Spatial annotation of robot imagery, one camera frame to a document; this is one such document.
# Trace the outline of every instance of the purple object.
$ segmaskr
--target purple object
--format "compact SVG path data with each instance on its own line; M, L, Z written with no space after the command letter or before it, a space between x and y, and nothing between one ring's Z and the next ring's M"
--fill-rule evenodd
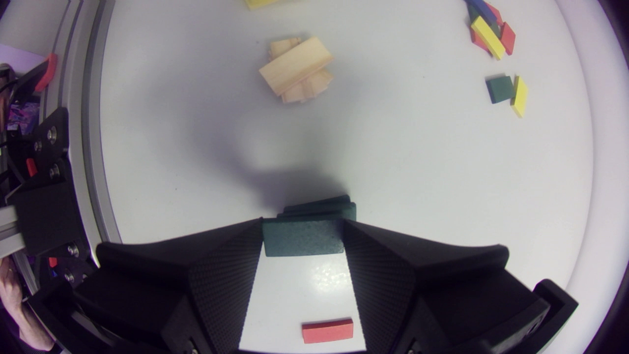
M39 103L32 102L27 102L22 106L11 105L6 124L7 130L20 129L22 135L32 133L39 122L39 108Z
M483 17L485 21L487 21L487 24L489 26L491 26L494 23L497 23L498 18L483 0L465 0L465 1L471 6L473 6L476 9L476 11L478 11L480 16Z

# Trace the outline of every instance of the red block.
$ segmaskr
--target red block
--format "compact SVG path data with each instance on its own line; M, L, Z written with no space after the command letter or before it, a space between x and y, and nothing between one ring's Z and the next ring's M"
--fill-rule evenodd
M50 84L52 78L55 76L55 71L57 70L57 54L50 53L46 58L48 61L48 67L46 68L46 73L40 79L40 82L35 86L35 92L42 92L43 89Z
M491 10L491 12L493 12L494 15L496 15L496 22L498 23L498 26L502 26L504 22L503 22L502 16L500 16L500 11L498 11L498 9L496 9L495 7L491 6L489 3L487 2L485 3L487 4L487 7Z
M478 33L476 33L473 29L470 28L470 31L472 32L472 43L478 45L480 48L483 48L487 53L491 52L489 51L489 48L487 48L487 45L485 44L485 42L482 41L481 37L478 35Z
M515 33L507 22L504 23L503 36L500 38L500 42L503 43L508 55L513 54L513 46L515 45Z
M348 340L353 338L353 321L344 319L342 321L302 324L301 334L305 344Z
M26 168L28 169L28 176L33 177L37 174L37 165L32 157L26 159Z

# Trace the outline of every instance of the metal frame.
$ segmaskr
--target metal frame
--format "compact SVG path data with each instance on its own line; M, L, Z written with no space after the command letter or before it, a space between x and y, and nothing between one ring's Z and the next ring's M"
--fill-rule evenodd
M103 241L121 243L106 184L100 135L100 83L113 0L68 0L53 52L60 65L42 96L40 121L64 106L79 213L94 261Z

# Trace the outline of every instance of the blue block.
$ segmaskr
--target blue block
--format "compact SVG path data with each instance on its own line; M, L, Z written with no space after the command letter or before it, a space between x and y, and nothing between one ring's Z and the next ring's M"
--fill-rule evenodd
M478 11L479 15L481 15L482 18L485 19L485 21L487 22L489 26L498 22L498 18L496 17L496 15L493 13L493 11L491 11L489 6L487 6L487 4L483 0L465 0L465 1L468 4L472 5L476 9L476 11Z

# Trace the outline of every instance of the stack of wooden blocks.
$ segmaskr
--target stack of wooden blocks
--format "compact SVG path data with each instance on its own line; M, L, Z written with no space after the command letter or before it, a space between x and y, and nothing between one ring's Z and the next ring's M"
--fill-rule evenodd
M305 42L301 38L273 42L269 55L270 62L260 73L284 103L316 98L334 78L325 69L334 57L317 37Z

